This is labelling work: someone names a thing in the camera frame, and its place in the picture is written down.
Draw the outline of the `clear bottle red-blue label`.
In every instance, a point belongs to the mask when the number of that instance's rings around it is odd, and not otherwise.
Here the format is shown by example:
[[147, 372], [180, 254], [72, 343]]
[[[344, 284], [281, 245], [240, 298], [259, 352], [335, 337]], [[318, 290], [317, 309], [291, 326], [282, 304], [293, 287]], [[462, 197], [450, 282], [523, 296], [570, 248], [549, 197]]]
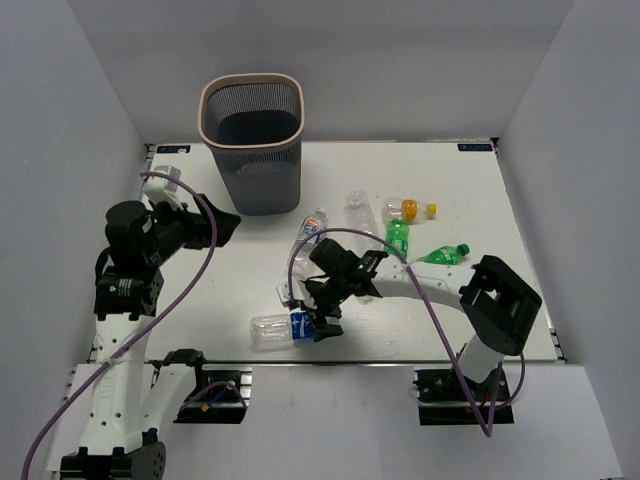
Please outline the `clear bottle red-blue label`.
[[292, 245], [288, 262], [293, 261], [292, 275], [297, 278], [307, 278], [311, 275], [313, 265], [309, 256], [316, 245], [325, 235], [313, 234], [325, 230], [328, 227], [328, 216], [324, 208], [319, 207], [314, 213], [308, 215], [302, 222]]

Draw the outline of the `clear bottle blue label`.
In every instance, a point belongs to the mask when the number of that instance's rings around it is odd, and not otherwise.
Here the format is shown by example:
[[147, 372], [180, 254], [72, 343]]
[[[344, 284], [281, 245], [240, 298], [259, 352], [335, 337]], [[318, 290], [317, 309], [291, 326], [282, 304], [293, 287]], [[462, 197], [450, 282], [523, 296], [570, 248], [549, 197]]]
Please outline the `clear bottle blue label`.
[[251, 348], [258, 353], [285, 351], [314, 342], [310, 317], [302, 310], [254, 317], [249, 330]]

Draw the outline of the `clear unlabelled plastic bottle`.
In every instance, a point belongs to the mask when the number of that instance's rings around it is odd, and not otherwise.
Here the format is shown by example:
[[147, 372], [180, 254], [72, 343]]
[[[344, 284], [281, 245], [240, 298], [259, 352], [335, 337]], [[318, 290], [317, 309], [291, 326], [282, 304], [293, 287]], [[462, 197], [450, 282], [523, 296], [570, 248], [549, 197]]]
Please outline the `clear unlabelled plastic bottle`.
[[[346, 195], [344, 215], [347, 226], [350, 229], [366, 232], [376, 237], [379, 236], [376, 219], [368, 196], [364, 191], [356, 190]], [[381, 244], [367, 236], [356, 235], [355, 246], [356, 252], [362, 255], [368, 250], [379, 249]]]

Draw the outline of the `green plastic bottle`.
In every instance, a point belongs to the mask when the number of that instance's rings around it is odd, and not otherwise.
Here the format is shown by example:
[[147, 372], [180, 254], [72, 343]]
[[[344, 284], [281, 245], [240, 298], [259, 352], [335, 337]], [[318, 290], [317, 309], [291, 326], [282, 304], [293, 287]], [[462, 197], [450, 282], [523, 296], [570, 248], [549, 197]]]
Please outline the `green plastic bottle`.
[[436, 265], [458, 265], [469, 253], [470, 248], [465, 243], [456, 246], [444, 245], [427, 255], [417, 258], [416, 262]]
[[409, 224], [403, 220], [392, 218], [386, 223], [385, 240], [404, 257], [409, 251]]

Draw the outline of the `clear bottle orange label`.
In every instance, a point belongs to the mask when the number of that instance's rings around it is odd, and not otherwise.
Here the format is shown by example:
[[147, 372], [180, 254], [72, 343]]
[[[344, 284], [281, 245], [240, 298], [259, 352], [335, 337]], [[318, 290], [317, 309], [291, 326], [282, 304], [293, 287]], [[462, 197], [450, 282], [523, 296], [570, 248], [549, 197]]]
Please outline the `clear bottle orange label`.
[[437, 206], [435, 204], [415, 199], [387, 198], [382, 209], [382, 218], [385, 223], [397, 220], [415, 225], [434, 220], [436, 216]]

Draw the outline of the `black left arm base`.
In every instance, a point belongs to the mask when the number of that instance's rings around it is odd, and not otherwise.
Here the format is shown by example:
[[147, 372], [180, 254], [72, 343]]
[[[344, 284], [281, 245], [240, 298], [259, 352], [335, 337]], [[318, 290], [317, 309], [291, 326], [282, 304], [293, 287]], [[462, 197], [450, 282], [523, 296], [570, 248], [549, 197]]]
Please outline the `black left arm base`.
[[193, 425], [239, 425], [248, 410], [252, 370], [224, 367], [208, 362], [201, 351], [171, 351], [163, 364], [185, 364], [193, 371], [195, 387], [180, 407], [175, 423]]

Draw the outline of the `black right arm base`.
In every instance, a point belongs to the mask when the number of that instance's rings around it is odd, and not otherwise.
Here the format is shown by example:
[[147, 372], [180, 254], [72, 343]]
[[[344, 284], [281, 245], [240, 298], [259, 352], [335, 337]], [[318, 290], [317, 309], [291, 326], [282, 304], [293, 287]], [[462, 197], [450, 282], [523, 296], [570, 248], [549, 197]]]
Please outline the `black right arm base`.
[[[468, 382], [472, 399], [485, 423], [495, 386], [497, 370], [494, 369], [482, 383]], [[458, 378], [450, 368], [418, 369], [414, 372], [419, 424], [421, 426], [477, 425], [477, 419], [467, 400]]]

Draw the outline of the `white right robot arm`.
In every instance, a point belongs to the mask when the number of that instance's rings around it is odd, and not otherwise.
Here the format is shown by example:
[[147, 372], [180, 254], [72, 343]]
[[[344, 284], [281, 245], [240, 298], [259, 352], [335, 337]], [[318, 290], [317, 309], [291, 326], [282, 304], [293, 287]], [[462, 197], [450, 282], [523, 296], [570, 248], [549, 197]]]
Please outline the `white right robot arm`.
[[291, 278], [279, 286], [278, 295], [285, 306], [310, 315], [316, 340], [341, 335], [341, 305], [351, 297], [428, 299], [464, 313], [474, 334], [451, 384], [466, 399], [486, 389], [500, 362], [522, 354], [542, 305], [540, 295], [493, 255], [476, 264], [406, 265], [381, 250], [357, 256], [326, 238], [310, 259], [323, 278]]

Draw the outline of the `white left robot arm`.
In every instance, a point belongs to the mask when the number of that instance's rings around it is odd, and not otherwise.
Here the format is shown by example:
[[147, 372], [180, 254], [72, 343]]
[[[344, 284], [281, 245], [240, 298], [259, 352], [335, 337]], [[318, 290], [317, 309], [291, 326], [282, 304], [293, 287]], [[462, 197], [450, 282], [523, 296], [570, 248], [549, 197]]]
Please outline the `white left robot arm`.
[[106, 213], [107, 248], [96, 263], [97, 356], [91, 409], [77, 450], [62, 457], [63, 479], [160, 479], [166, 470], [163, 435], [186, 398], [211, 387], [204, 355], [169, 352], [157, 362], [159, 377], [142, 397], [149, 333], [160, 318], [161, 266], [182, 248], [212, 251], [224, 246], [239, 216], [217, 209], [206, 197], [198, 210], [171, 197], [145, 205], [116, 204]]

